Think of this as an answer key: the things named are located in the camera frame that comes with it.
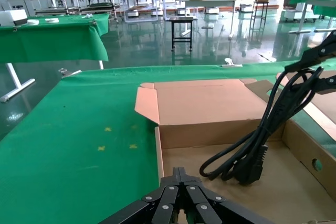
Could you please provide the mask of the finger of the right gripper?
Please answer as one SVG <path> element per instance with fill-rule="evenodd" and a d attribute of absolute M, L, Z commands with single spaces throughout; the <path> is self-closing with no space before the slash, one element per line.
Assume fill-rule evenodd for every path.
<path fill-rule="evenodd" d="M 306 73 L 296 81 L 296 90 L 301 88 L 308 93 L 320 95 L 335 92 L 335 70 Z"/>
<path fill-rule="evenodd" d="M 333 30 L 320 45 L 306 50 L 298 62 L 285 66 L 285 72 L 297 72 L 319 65 L 330 58 L 335 58 L 335 51 L 335 30 Z"/>

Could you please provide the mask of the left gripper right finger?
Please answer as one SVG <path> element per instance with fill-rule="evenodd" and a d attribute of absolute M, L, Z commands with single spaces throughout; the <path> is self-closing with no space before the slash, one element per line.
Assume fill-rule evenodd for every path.
<path fill-rule="evenodd" d="M 186 215 L 194 214 L 194 223 L 272 223 L 253 211 L 226 199 L 203 186 L 199 177 L 180 168 L 181 195 Z"/>

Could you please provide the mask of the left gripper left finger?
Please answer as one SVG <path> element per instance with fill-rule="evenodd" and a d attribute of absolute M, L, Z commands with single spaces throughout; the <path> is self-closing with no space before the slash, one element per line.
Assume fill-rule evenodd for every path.
<path fill-rule="evenodd" d="M 177 223 L 181 172 L 180 167 L 173 168 L 173 175 L 161 178 L 158 189 L 127 205 L 101 223 Z"/>

